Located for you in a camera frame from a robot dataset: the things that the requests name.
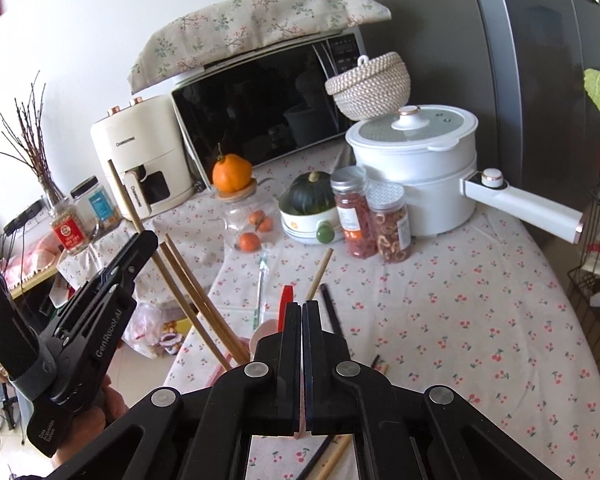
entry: blue label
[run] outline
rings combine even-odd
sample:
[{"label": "blue label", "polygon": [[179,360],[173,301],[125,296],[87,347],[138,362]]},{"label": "blue label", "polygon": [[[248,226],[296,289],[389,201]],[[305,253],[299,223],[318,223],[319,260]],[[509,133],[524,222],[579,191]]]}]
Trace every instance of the blue label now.
[{"label": "blue label", "polygon": [[93,210],[96,212],[96,216],[100,221],[104,222],[113,216],[113,208],[101,191],[90,196],[89,202],[91,202],[91,207],[93,207]]}]

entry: microwave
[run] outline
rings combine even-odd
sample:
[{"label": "microwave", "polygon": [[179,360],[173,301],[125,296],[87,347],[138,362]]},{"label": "microwave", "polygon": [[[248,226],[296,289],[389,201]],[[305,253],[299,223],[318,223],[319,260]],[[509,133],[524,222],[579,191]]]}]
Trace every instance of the microwave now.
[{"label": "microwave", "polygon": [[205,66],[171,98],[184,146],[211,186],[219,153],[253,166],[342,136],[353,124],[324,89],[358,65],[357,28],[285,41]]}]

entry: microwave control panel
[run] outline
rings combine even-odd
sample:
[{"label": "microwave control panel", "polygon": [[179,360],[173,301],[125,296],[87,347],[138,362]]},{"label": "microwave control panel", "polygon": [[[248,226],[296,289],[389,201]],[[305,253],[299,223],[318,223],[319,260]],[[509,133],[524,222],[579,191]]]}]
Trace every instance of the microwave control panel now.
[{"label": "microwave control panel", "polygon": [[347,34],[346,36],[329,39],[329,50],[338,74],[358,66],[360,50],[355,35]]}]

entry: air fryer handle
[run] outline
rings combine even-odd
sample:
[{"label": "air fryer handle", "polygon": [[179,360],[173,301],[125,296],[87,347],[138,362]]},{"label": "air fryer handle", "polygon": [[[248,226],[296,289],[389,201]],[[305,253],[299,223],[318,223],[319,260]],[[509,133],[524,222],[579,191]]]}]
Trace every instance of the air fryer handle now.
[{"label": "air fryer handle", "polygon": [[136,208],[138,216],[142,219],[151,216],[151,206],[144,196],[144,192],[142,192],[139,173],[139,168],[128,170],[124,174],[123,181],[126,191],[131,198],[131,202]]},{"label": "air fryer handle", "polygon": [[522,221],[577,244],[584,228],[582,213],[541,196],[522,191],[503,181],[501,187],[487,187],[479,172],[461,180],[461,192],[468,198],[509,213]]}]

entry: jar label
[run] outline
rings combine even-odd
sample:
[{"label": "jar label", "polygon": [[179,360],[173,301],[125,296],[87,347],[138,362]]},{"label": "jar label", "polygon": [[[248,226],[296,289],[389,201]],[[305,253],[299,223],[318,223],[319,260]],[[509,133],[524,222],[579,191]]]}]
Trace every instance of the jar label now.
[{"label": "jar label", "polygon": [[360,230],[360,220],[358,220],[358,213],[355,208],[345,209],[340,206],[336,206],[338,209],[338,216],[340,217],[340,225],[344,229],[344,236],[350,240],[362,240],[362,231]]},{"label": "jar label", "polygon": [[96,213],[96,216],[101,222],[108,220],[113,216],[113,209],[111,208],[109,201],[105,198],[104,193],[99,191],[89,197],[91,207]]},{"label": "jar label", "polygon": [[74,218],[67,218],[64,222],[54,227],[54,232],[65,249],[71,250],[84,242],[84,234],[78,227]]},{"label": "jar label", "polygon": [[396,225],[398,226],[398,240],[400,240],[400,250],[403,251],[411,245],[411,229],[409,228],[409,215],[400,218]]}]

